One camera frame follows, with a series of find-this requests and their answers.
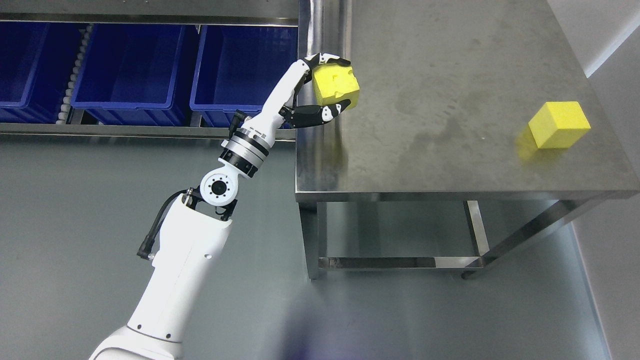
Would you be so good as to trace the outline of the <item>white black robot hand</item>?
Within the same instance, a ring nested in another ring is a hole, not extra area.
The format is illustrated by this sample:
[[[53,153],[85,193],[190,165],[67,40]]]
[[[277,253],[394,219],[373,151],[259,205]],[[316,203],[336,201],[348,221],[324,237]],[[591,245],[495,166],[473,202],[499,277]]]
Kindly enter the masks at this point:
[[[241,130],[247,130],[250,135],[256,134],[272,145],[275,130],[284,123],[288,123],[294,129],[327,125],[348,110],[351,103],[348,99],[329,105],[298,105],[297,97],[303,85],[313,82],[314,69],[325,64],[352,66],[350,60],[324,52],[296,60],[276,83],[263,103],[262,111],[256,116],[236,111],[228,138],[239,137]]]

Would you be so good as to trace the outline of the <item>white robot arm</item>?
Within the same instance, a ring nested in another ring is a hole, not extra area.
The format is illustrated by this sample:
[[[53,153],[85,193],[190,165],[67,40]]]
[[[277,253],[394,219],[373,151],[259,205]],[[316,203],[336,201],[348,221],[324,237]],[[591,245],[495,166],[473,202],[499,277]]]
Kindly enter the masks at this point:
[[[239,177],[251,178],[275,143],[274,129],[243,125],[222,143],[221,166],[199,183],[202,200],[213,207],[237,201]],[[185,330],[204,280],[233,227],[224,214],[195,209],[193,193],[179,193],[158,231],[154,271],[125,326],[105,338],[92,360],[172,360],[184,356]]]

